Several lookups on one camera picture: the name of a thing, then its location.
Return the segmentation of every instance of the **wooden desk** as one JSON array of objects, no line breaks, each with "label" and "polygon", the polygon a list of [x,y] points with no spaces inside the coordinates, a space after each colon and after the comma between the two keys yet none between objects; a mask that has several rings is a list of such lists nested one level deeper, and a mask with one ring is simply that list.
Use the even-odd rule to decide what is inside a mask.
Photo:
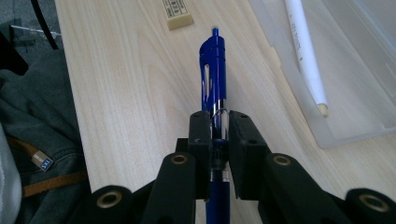
[{"label": "wooden desk", "polygon": [[[194,24],[169,31],[160,0],[56,1],[92,190],[141,188],[188,136],[201,107],[198,50],[217,25],[230,109],[250,115],[274,152],[330,193],[365,187],[396,200],[396,133],[319,148],[248,0],[185,4]],[[232,200],[233,223],[258,223],[256,205]]]}]

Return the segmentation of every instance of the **black cable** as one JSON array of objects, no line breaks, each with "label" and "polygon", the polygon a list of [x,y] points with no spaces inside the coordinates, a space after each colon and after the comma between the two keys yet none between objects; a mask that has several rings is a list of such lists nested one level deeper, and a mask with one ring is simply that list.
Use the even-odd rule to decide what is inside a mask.
[{"label": "black cable", "polygon": [[52,49],[58,49],[58,46],[55,43],[55,40],[53,39],[50,29],[46,23],[46,20],[44,20],[43,13],[41,13],[40,5],[38,4],[37,0],[31,0],[33,10],[35,11],[35,16],[37,17],[38,23],[40,23],[41,29],[44,32],[44,35],[49,41],[50,46]]}]

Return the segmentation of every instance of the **brown strap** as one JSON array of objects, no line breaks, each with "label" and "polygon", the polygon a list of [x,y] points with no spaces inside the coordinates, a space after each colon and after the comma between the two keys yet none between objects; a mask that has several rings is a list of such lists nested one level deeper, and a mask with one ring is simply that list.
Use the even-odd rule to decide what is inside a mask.
[{"label": "brown strap", "polygon": [[33,157],[33,155],[35,155],[38,151],[36,147],[30,145],[29,143],[23,142],[18,138],[8,136],[7,141],[11,147],[16,148],[17,150],[22,150],[31,157]]},{"label": "brown strap", "polygon": [[88,174],[86,171],[81,171],[70,175],[61,175],[24,187],[22,195],[23,198],[27,198],[43,191],[77,184],[87,179]]}]

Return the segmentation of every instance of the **blue pen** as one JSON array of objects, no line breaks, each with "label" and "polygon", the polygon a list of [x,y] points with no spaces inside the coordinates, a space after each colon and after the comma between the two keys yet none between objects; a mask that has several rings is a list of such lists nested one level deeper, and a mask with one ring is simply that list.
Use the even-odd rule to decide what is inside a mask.
[{"label": "blue pen", "polygon": [[206,203],[206,223],[230,223],[230,181],[228,161],[228,112],[224,39],[219,29],[201,46],[202,110],[211,118],[213,141],[210,199]]}]

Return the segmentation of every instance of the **fabric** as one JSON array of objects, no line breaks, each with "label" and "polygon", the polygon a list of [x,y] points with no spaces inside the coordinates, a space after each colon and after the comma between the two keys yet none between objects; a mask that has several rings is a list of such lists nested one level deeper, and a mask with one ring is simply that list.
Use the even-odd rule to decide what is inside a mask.
[{"label": "fabric", "polygon": [[[7,137],[39,149],[53,163],[44,172],[32,155],[11,147],[23,188],[86,172],[64,52],[36,60],[23,77],[0,71],[0,122]],[[88,180],[59,185],[22,199],[17,223],[65,223],[83,196]]]},{"label": "fabric", "polygon": [[21,179],[0,123],[0,223],[13,223],[21,206]]}]

